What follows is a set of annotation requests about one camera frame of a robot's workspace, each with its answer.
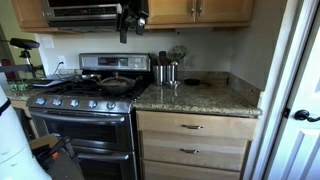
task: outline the cable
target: cable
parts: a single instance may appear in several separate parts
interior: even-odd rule
[[[56,68],[56,70],[54,71],[53,74],[56,74],[56,72],[57,72],[57,70],[58,70],[58,68],[59,68],[59,66],[60,66],[61,64],[63,64],[63,62],[59,62],[58,66],[57,66],[57,68]]]

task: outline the stainless steel stove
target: stainless steel stove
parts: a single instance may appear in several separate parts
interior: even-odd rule
[[[86,179],[139,179],[136,115],[133,103],[152,80],[147,54],[80,54],[83,74],[113,72],[142,80],[123,94],[110,94],[94,81],[67,82],[27,102],[40,136],[72,138]]]

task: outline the drawer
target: drawer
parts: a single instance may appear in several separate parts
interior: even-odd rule
[[[23,109],[25,111],[26,115],[28,117],[31,117],[29,109],[28,109],[26,103],[27,103],[26,101],[11,101],[12,107]]]
[[[239,172],[143,161],[145,180],[236,180]]]
[[[257,119],[250,118],[147,111],[138,111],[137,119],[138,129],[141,131],[247,140],[254,139],[258,124]]]
[[[142,132],[146,160],[241,171],[246,140]]]

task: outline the countertop edge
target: countertop edge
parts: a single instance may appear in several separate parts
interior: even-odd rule
[[[195,114],[211,114],[211,115],[230,115],[230,116],[260,116],[262,110],[259,108],[206,108],[189,105],[172,105],[157,103],[134,103],[136,110],[140,111],[162,111],[176,113],[195,113]]]

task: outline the black object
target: black object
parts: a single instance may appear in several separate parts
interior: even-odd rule
[[[39,164],[42,167],[47,168],[53,161],[52,155],[55,152],[58,152],[60,149],[67,147],[70,141],[71,141],[71,138],[66,136],[60,139],[51,149],[47,145],[45,145],[45,147],[39,147],[41,151],[39,151],[39,149],[36,149],[34,152],[38,152],[38,154],[36,155],[34,154],[34,155],[36,156]],[[71,149],[71,153],[69,151],[70,149],[66,149],[66,150],[69,152],[70,157],[73,158],[74,156],[73,150]]]
[[[144,9],[142,1],[120,2],[122,13],[119,14],[117,30],[120,31],[120,42],[127,43],[127,32],[129,27],[135,23],[137,35],[143,35],[145,20],[149,17]]]
[[[123,94],[132,89],[136,82],[142,79],[142,76],[138,76],[136,79],[122,77],[116,72],[114,77],[104,79],[98,83],[98,86],[111,94]]]
[[[29,118],[25,111],[21,108],[13,108],[15,111],[16,111],[16,114],[18,116],[18,119],[20,120],[20,124],[22,126],[22,129],[24,131],[24,134],[27,138],[28,141],[31,141],[33,139],[35,139],[35,136],[32,132],[32,128],[31,128],[31,125],[29,123],[29,120],[31,118]]]
[[[189,85],[189,86],[198,86],[200,84],[200,80],[199,79],[185,79],[184,84]]]
[[[25,71],[33,72],[34,68],[32,64],[21,64],[14,66],[0,66],[0,72],[16,72],[16,71]]]
[[[312,118],[312,117],[309,117],[309,115],[310,115],[309,111],[307,111],[307,110],[299,110],[294,114],[294,118],[296,120],[300,120],[300,121],[307,120],[309,122],[317,122],[317,121],[320,120],[320,117]]]
[[[8,98],[8,100],[0,107],[0,116],[2,115],[2,113],[7,110],[7,108],[11,105],[11,101]]]
[[[40,44],[36,41],[30,40],[30,39],[18,39],[18,38],[12,38],[10,40],[10,44],[19,48],[23,48],[25,50],[30,50],[32,48],[39,48],[40,46]]]

